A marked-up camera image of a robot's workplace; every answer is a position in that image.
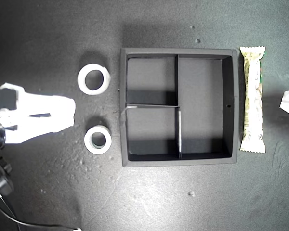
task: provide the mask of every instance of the wrapped snack bar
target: wrapped snack bar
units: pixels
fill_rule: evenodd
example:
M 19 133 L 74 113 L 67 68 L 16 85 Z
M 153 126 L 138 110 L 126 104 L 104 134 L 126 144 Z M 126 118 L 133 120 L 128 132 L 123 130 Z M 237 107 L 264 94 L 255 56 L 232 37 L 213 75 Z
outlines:
M 262 77 L 260 59 L 265 47 L 240 47 L 244 57 L 245 113 L 241 151 L 265 153 L 262 139 Z

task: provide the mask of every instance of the white tape roll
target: white tape roll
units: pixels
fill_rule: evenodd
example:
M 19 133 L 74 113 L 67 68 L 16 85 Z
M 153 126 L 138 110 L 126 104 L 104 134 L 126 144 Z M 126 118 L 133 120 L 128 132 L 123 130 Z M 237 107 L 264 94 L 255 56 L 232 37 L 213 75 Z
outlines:
M 100 71 L 104 78 L 101 87 L 95 90 L 89 89 L 86 85 L 86 77 L 91 71 Z M 88 64 L 79 71 L 78 85 L 80 90 L 87 95 L 99 95 L 107 90 L 110 79 L 110 74 L 105 67 L 102 67 L 99 64 Z
M 105 144 L 103 146 L 98 146 L 96 144 L 93 143 L 92 141 L 92 135 L 100 132 L 105 136 Z M 102 125 L 97 125 L 93 128 L 91 128 L 90 130 L 88 130 L 87 134 L 85 135 L 85 146 L 86 148 L 93 154 L 96 155 L 100 155 L 100 154 L 104 154 L 105 152 L 107 152 L 111 146 L 112 140 L 111 140 L 111 135 L 110 132 L 108 130 L 108 128 L 106 128 L 105 126 Z

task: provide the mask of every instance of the black divider box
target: black divider box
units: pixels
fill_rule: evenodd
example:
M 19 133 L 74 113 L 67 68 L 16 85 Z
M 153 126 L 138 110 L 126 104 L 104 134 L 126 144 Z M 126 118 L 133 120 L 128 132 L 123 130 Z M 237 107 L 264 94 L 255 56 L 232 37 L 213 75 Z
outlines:
M 121 50 L 123 166 L 235 163 L 235 50 Z

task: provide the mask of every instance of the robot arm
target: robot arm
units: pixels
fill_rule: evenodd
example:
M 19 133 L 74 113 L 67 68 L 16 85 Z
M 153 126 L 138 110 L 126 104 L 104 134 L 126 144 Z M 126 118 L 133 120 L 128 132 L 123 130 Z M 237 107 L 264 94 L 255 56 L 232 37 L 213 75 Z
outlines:
M 63 96 L 26 93 L 5 83 L 0 87 L 0 148 L 59 132 L 74 125 L 76 104 Z

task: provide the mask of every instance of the small hole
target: small hole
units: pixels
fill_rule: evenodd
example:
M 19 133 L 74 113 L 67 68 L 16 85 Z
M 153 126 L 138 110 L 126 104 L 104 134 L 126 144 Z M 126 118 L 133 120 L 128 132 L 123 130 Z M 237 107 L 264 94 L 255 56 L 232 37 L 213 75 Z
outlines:
M 106 138 L 102 133 L 96 132 L 92 135 L 92 143 L 96 148 L 102 148 L 106 144 Z
M 86 77 L 86 85 L 90 90 L 96 90 L 103 84 L 104 78 L 100 71 L 90 71 Z

